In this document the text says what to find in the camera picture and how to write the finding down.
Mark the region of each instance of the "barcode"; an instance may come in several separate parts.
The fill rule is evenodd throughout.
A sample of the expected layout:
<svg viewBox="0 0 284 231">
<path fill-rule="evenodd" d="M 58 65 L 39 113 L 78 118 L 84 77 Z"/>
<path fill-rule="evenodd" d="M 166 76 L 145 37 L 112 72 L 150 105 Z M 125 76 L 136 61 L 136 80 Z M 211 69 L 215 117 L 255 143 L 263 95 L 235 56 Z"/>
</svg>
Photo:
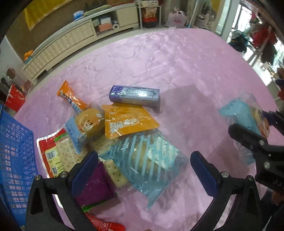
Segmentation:
<svg viewBox="0 0 284 231">
<path fill-rule="evenodd" d="M 55 157 L 54 150 L 51 151 L 51 152 L 46 153 L 46 157 L 47 157 L 49 160 L 52 159 L 53 157 Z"/>
<path fill-rule="evenodd" d="M 52 168 L 53 174 L 57 174 L 57 169 L 54 167 Z"/>
</svg>

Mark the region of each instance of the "orange pouch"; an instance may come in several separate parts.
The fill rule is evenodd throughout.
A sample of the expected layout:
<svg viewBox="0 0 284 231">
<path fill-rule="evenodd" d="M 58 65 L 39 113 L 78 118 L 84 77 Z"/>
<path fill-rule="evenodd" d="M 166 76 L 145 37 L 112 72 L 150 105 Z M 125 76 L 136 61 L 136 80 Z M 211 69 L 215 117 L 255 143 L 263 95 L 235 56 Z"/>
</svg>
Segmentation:
<svg viewBox="0 0 284 231">
<path fill-rule="evenodd" d="M 102 107 L 105 111 L 105 134 L 109 139 L 159 127 L 142 106 L 114 103 Z"/>
<path fill-rule="evenodd" d="M 75 110 L 76 114 L 79 114 L 83 110 L 87 109 L 86 107 L 88 105 L 75 96 L 73 90 L 71 89 L 69 83 L 66 80 L 64 81 L 61 88 L 57 92 L 57 95 L 62 97 L 63 99 L 68 100 L 72 108 Z"/>
</svg>

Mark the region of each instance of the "basket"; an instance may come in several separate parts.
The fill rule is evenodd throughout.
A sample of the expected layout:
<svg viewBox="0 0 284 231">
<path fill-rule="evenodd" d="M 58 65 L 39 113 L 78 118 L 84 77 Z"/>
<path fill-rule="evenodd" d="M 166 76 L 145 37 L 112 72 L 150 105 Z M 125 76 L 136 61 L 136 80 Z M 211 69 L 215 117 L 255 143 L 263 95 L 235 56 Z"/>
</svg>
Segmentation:
<svg viewBox="0 0 284 231">
<path fill-rule="evenodd" d="M 37 175 L 34 134 L 0 105 L 0 197 L 20 226 L 25 225 L 28 196 Z"/>
</svg>

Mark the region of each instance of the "purple wrapper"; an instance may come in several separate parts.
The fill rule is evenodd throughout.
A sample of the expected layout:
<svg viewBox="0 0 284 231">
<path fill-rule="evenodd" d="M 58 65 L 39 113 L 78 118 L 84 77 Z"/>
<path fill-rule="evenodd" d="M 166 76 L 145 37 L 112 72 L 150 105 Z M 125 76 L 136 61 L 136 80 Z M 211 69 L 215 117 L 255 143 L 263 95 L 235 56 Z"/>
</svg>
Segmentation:
<svg viewBox="0 0 284 231">
<path fill-rule="evenodd" d="M 114 103 L 159 107 L 160 90 L 143 87 L 114 85 L 109 93 L 109 99 Z"/>
<path fill-rule="evenodd" d="M 102 162 L 93 171 L 82 193 L 75 199 L 80 206 L 96 204 L 115 197 L 114 186 Z"/>
</svg>

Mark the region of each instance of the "pink quilted sheet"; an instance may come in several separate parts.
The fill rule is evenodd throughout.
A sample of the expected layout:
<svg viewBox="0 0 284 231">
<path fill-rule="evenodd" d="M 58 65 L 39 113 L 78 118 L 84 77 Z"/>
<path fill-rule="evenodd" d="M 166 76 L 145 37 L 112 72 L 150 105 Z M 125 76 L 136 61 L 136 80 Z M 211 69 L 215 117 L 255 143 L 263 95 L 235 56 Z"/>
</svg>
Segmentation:
<svg viewBox="0 0 284 231">
<path fill-rule="evenodd" d="M 15 118 L 34 132 L 35 144 L 74 114 L 68 102 L 56 95 L 64 80 L 87 103 L 110 104 L 108 94 L 114 84 L 161 89 L 160 113 L 149 109 L 159 129 L 188 157 L 198 150 L 218 170 L 240 178 L 254 176 L 256 168 L 241 162 L 218 109 L 244 92 L 254 94 L 263 110 L 277 109 L 259 76 L 221 38 L 200 29 L 163 30 L 97 49 L 34 92 Z M 272 128 L 269 142 L 283 141 Z M 35 150 L 39 173 L 44 176 Z M 130 191 L 120 193 L 116 203 L 103 204 L 92 212 L 129 231 L 189 230 L 211 200 L 188 165 L 148 211 L 144 195 Z M 66 215 L 63 219 L 70 224 Z"/>
</svg>

